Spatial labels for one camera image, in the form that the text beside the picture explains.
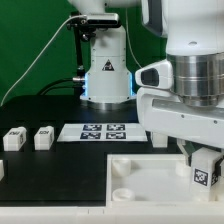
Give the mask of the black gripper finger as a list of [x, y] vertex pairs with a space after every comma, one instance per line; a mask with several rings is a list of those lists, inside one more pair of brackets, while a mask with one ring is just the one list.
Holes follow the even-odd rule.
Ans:
[[186, 165], [190, 166], [192, 161], [192, 154], [197, 151], [192, 142], [183, 139], [177, 140], [177, 146], [182, 154], [185, 156]]
[[224, 157], [221, 157], [216, 163], [215, 163], [215, 174], [217, 177], [222, 176], [222, 162], [224, 161]]

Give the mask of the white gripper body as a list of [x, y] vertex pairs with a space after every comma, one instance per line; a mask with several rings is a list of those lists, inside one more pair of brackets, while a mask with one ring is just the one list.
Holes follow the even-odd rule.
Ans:
[[224, 148], [224, 108], [186, 106], [168, 91], [141, 87], [137, 114], [146, 131]]

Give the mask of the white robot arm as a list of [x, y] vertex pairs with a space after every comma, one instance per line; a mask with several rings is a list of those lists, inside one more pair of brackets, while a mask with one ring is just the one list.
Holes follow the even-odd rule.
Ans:
[[164, 37], [166, 58], [135, 72], [140, 125], [155, 148], [170, 137], [224, 148], [224, 0], [68, 0], [93, 33], [81, 100], [107, 109], [129, 101], [125, 30], [107, 8], [140, 6], [142, 24]]

